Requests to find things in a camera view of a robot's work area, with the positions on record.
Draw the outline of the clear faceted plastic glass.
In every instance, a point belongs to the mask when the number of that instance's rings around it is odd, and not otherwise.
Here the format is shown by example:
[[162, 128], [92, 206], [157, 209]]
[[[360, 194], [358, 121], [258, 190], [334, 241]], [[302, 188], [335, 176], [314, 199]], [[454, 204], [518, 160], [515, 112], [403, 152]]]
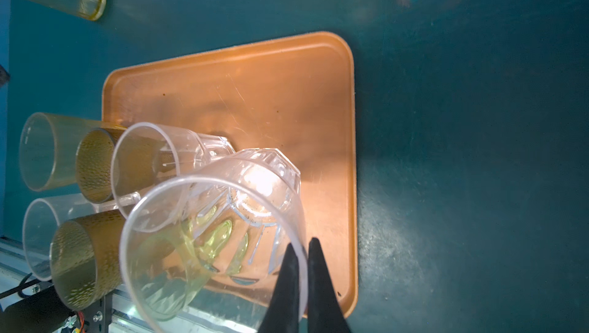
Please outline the clear faceted plastic glass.
[[115, 201], [94, 204], [81, 193], [38, 198], [29, 204], [22, 226], [25, 259], [32, 274], [41, 281], [52, 278], [50, 250], [52, 239], [64, 222], [75, 218], [118, 210]]

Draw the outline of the dark brown textured glass back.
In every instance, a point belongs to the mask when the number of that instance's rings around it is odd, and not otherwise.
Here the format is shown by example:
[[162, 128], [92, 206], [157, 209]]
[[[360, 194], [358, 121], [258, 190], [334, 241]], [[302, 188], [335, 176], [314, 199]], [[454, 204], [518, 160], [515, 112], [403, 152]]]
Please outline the dark brown textured glass back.
[[126, 128], [94, 128], [78, 145], [76, 181], [82, 195], [90, 202], [102, 204], [113, 200], [110, 185], [111, 161], [115, 146]]

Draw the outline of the short green glass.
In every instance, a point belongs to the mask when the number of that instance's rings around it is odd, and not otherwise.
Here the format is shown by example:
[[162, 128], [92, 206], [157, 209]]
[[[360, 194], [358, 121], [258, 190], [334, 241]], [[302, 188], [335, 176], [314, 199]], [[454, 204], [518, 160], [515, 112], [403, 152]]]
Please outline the short green glass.
[[138, 297], [157, 321], [175, 316], [220, 272], [215, 263], [235, 231], [235, 221], [216, 220], [199, 236], [195, 222], [185, 220], [145, 236], [132, 257]]

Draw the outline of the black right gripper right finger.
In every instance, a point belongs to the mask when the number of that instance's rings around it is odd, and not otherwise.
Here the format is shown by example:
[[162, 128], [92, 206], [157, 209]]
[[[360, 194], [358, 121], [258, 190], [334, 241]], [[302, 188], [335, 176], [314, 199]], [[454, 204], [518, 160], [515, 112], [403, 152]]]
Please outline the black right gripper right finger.
[[351, 333], [337, 301], [320, 240], [316, 237], [309, 243], [308, 332]]

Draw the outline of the brown textured glass front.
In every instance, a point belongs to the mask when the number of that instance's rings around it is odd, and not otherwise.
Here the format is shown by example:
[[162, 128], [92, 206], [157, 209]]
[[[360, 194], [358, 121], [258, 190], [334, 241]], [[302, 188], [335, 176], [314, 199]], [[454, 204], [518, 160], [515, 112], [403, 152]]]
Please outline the brown textured glass front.
[[84, 310], [122, 283], [119, 247], [125, 221], [111, 210], [69, 220], [56, 231], [52, 282], [68, 308]]

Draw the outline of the short yellow plastic glass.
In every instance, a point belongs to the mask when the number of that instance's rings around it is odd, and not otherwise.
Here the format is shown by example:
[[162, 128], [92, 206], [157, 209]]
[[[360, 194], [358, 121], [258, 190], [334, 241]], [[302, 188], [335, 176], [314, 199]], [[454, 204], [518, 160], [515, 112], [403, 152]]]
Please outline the short yellow plastic glass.
[[36, 112], [23, 126], [19, 168], [30, 190], [40, 192], [72, 185], [78, 145], [95, 128], [121, 129], [118, 124]]

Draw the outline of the clear ribbed glass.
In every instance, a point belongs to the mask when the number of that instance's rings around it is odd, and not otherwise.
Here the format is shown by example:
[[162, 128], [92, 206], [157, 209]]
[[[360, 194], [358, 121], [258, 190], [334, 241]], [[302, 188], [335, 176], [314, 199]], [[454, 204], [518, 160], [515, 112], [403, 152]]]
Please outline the clear ribbed glass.
[[117, 140], [110, 166], [111, 193], [124, 218], [149, 190], [236, 153], [222, 136], [140, 122]]
[[308, 302], [301, 173], [250, 148], [157, 185], [121, 235], [124, 284], [157, 332], [299, 322]]

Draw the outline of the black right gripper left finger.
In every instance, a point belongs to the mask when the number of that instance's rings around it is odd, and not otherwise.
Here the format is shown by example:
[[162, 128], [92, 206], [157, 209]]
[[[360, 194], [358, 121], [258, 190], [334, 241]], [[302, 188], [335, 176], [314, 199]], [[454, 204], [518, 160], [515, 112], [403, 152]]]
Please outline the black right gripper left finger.
[[291, 244], [282, 261], [271, 302], [258, 333], [296, 333], [299, 325], [299, 266]]

